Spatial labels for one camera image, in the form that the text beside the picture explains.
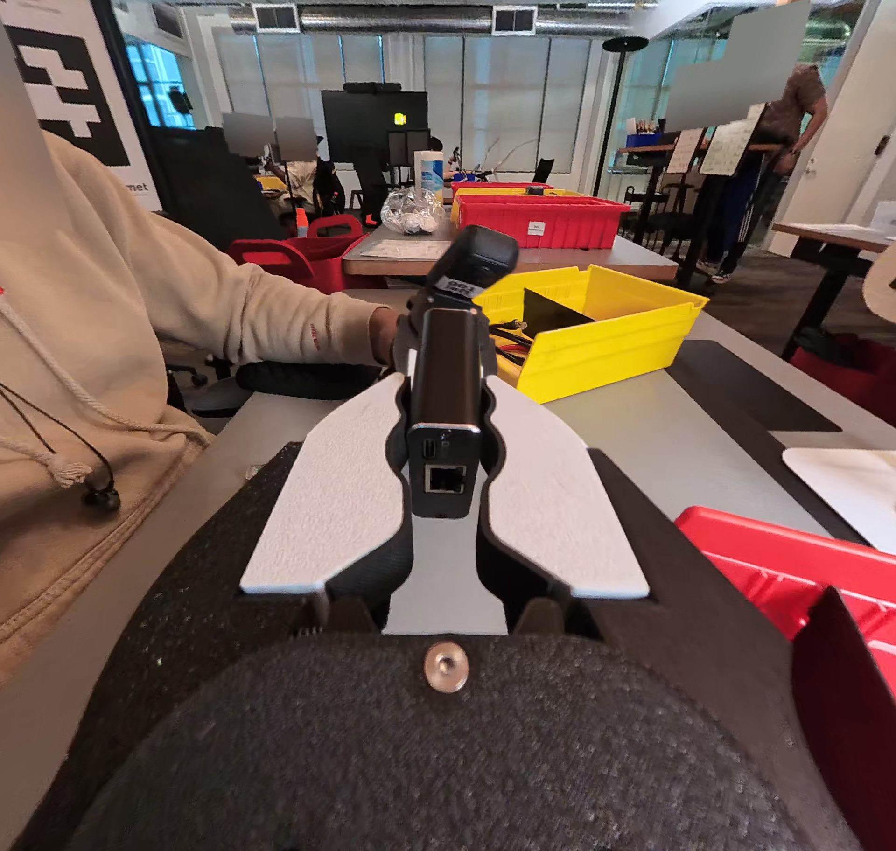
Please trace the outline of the handwritten paper sign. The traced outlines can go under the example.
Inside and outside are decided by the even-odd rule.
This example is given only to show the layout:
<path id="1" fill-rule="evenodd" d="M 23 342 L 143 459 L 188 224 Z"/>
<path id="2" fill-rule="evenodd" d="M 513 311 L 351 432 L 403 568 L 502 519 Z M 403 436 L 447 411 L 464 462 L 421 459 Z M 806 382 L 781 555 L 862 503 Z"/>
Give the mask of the handwritten paper sign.
<path id="1" fill-rule="evenodd" d="M 761 119 L 761 110 L 751 117 L 717 126 L 700 164 L 704 176 L 732 176 Z"/>
<path id="2" fill-rule="evenodd" d="M 705 128 L 697 128 L 681 131 L 666 164 L 667 174 L 685 175 L 690 171 L 691 165 L 700 153 L 700 146 L 705 134 Z"/>

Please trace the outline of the black and white tag poster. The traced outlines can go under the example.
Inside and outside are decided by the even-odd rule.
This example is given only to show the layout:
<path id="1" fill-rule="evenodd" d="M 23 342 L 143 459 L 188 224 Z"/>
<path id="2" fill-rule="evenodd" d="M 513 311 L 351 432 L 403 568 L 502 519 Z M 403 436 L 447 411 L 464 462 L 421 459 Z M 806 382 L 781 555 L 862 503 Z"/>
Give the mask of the black and white tag poster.
<path id="1" fill-rule="evenodd" d="M 170 196 L 110 0 L 2 0 L 2 23 L 40 127 L 109 167 L 141 207 Z"/>

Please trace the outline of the large ribbed red bin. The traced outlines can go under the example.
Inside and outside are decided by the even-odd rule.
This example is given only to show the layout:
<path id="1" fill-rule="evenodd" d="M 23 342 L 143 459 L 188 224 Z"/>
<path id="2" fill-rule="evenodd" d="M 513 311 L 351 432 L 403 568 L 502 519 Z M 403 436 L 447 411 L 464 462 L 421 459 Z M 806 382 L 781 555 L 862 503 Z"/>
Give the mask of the large ribbed red bin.
<path id="1" fill-rule="evenodd" d="M 458 229 L 479 226 L 512 237 L 521 248 L 603 250 L 612 247 L 630 205 L 584 195 L 526 195 L 499 189 L 471 191 L 456 198 L 452 220 Z"/>

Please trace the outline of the red tote basket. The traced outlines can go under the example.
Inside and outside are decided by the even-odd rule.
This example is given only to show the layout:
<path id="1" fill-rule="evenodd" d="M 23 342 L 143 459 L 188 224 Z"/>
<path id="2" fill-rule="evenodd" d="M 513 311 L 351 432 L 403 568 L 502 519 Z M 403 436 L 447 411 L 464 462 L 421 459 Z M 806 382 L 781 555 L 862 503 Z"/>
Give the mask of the red tote basket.
<path id="1" fill-rule="evenodd" d="M 314 288 L 325 294 L 356 289 L 387 289 L 381 276 L 349 274 L 343 266 L 346 252 L 359 244 L 364 227 L 354 216 L 342 214 L 319 218 L 304 237 L 235 240 L 230 258 L 242 265 L 252 263 L 265 272 Z"/>

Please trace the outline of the wooden top side table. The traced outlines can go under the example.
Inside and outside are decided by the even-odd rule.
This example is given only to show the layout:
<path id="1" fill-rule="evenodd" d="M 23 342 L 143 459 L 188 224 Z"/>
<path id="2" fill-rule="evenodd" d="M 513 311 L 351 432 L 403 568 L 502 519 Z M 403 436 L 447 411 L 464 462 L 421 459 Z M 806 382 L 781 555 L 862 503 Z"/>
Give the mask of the wooden top side table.
<path id="1" fill-rule="evenodd" d="M 864 279 L 874 258 L 894 237 L 853 225 L 815 225 L 776 222 L 771 229 L 796 240 L 790 258 L 824 269 L 823 277 L 781 353 L 790 361 L 805 330 L 819 329 L 846 285 L 847 279 Z"/>

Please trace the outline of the yellow plastic bin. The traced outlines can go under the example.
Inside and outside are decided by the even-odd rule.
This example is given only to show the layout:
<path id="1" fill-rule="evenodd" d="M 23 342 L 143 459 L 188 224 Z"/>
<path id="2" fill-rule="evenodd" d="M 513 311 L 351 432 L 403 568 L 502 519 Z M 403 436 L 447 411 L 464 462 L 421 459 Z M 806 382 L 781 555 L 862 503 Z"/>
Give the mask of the yellow plastic bin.
<path id="1" fill-rule="evenodd" d="M 499 377 L 540 404 L 667 368 L 709 301 L 590 265 L 509 275 L 474 303 L 492 325 L 521 322 L 524 288 L 595 320 L 534 340 L 496 337 Z"/>

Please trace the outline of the black divider panel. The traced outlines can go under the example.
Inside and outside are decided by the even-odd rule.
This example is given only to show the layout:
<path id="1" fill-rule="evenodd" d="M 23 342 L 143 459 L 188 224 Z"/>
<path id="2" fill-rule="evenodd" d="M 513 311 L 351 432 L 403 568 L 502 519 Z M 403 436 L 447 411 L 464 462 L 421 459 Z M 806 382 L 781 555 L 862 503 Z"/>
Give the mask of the black divider panel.
<path id="1" fill-rule="evenodd" d="M 595 320 L 530 289 L 523 289 L 523 334 L 534 340 L 539 334 L 588 325 Z"/>

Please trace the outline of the smooth red plastic bin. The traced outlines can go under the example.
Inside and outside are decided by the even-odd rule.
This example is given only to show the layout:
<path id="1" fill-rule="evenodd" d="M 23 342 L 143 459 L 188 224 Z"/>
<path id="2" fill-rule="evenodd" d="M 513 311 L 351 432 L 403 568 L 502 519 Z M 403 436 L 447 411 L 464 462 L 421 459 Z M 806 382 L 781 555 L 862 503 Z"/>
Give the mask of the smooth red plastic bin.
<path id="1" fill-rule="evenodd" d="M 823 781 L 863 848 L 894 849 L 894 555 L 700 507 L 676 524 L 790 641 Z"/>

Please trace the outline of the grey table with wooden edge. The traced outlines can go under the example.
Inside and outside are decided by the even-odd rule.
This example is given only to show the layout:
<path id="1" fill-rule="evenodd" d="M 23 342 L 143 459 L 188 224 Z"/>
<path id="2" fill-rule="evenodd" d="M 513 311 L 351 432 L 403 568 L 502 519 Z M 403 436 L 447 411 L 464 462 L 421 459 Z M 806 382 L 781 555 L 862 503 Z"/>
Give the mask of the grey table with wooden edge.
<path id="1" fill-rule="evenodd" d="M 438 245 L 443 251 L 454 240 L 455 235 L 456 231 L 450 222 L 442 224 L 429 237 L 406 237 L 386 227 L 378 227 L 345 252 L 342 258 L 343 271 L 351 276 L 384 278 L 388 283 L 418 284 L 434 264 L 431 259 L 387 259 L 370 256 L 370 249 L 401 242 L 411 247 Z M 660 282 L 672 281 L 678 272 L 678 263 L 622 236 L 616 236 L 610 249 L 521 249 L 516 271 L 539 272 L 567 267 L 584 270 L 589 265 Z"/>

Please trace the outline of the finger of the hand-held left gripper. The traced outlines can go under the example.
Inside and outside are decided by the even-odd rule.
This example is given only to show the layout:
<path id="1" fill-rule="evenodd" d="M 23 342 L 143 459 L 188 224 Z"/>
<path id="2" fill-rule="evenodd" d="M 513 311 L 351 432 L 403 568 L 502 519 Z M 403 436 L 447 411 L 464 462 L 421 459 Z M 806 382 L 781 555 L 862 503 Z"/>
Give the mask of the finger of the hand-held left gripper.
<path id="1" fill-rule="evenodd" d="M 415 374 L 419 353 L 420 334 L 415 328 L 410 314 L 401 314 L 397 321 L 396 333 L 391 348 L 394 371 L 405 375 L 408 381 L 411 382 Z"/>
<path id="2" fill-rule="evenodd" d="M 477 308 L 477 347 L 480 362 L 480 380 L 497 375 L 498 363 L 496 345 L 489 331 L 489 320 L 481 307 Z"/>

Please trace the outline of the black floor lamp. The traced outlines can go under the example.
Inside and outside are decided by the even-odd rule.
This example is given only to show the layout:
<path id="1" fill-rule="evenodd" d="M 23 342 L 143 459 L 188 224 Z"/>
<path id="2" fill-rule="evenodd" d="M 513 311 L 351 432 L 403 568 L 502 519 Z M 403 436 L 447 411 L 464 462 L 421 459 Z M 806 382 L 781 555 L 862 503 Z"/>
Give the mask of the black floor lamp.
<path id="1" fill-rule="evenodd" d="M 603 181 L 603 175 L 606 171 L 609 154 L 609 143 L 615 132 L 616 111 L 623 84 L 626 59 L 628 58 L 628 56 L 644 50 L 644 48 L 649 45 L 649 42 L 649 38 L 645 38 L 644 36 L 624 35 L 607 39 L 602 43 L 601 48 L 603 52 L 616 58 L 616 67 L 615 72 L 613 73 L 613 83 L 609 97 L 609 103 L 606 107 L 606 115 L 600 140 L 595 180 L 592 189 L 592 194 L 596 197 L 599 197 L 600 186 Z"/>

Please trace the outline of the white mat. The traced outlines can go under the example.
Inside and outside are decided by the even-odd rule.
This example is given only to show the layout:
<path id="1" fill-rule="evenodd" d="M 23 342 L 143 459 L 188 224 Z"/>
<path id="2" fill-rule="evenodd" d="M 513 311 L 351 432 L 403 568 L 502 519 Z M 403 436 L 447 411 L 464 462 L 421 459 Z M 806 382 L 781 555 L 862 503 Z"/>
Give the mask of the white mat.
<path id="1" fill-rule="evenodd" d="M 895 452 L 790 448 L 785 465 L 873 548 L 895 554 Z"/>

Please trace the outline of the black fabric partition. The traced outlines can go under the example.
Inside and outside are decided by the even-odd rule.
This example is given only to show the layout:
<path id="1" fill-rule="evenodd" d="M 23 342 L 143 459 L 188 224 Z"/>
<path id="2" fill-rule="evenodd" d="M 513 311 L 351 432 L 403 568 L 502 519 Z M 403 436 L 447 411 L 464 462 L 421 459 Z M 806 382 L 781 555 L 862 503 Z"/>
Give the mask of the black fabric partition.
<path id="1" fill-rule="evenodd" d="M 164 216 L 221 252 L 234 241 L 286 238 L 255 175 L 230 152 L 221 129 L 152 127 L 150 135 Z"/>

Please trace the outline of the paper sheet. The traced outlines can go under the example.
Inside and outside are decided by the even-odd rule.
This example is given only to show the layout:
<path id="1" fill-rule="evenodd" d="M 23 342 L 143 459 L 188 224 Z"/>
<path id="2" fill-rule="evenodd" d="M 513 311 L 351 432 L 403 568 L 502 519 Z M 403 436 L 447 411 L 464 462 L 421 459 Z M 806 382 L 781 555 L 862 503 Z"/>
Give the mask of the paper sheet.
<path id="1" fill-rule="evenodd" d="M 375 260 L 435 262 L 449 248 L 445 240 L 378 239 L 365 247 L 359 257 Z"/>

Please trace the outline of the black ethernet port adapter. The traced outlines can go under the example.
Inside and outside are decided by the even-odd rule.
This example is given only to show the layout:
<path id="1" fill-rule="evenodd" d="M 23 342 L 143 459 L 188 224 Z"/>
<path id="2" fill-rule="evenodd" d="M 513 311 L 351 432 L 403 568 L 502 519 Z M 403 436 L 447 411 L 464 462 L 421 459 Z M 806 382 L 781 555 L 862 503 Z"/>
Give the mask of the black ethernet port adapter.
<path id="1" fill-rule="evenodd" d="M 482 445 L 476 313 L 425 313 L 411 378 L 406 434 L 411 509 L 425 519 L 467 517 Z"/>

